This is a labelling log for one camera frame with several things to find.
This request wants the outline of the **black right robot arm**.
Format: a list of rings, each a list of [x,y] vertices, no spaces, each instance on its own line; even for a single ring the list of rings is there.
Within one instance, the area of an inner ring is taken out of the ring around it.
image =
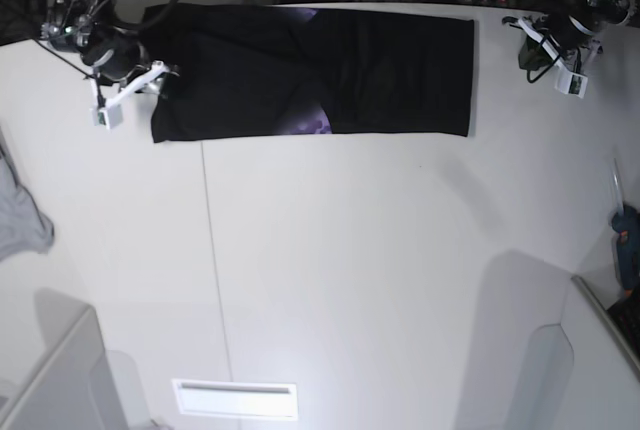
[[[166,20],[179,0],[169,0],[151,18],[129,23],[116,13],[116,0],[55,0],[41,25],[41,40],[53,50],[77,54],[91,69],[97,107],[107,106],[100,88],[118,85],[119,97],[161,95],[166,78],[178,71],[155,61],[141,41],[142,34]]]

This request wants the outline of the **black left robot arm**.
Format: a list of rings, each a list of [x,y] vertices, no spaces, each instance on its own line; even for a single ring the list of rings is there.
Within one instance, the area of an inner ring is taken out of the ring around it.
[[[535,83],[554,66],[581,73],[602,52],[601,34],[610,26],[628,24],[636,11],[637,0],[563,0],[537,18],[509,16],[502,23],[526,34],[519,68]]]

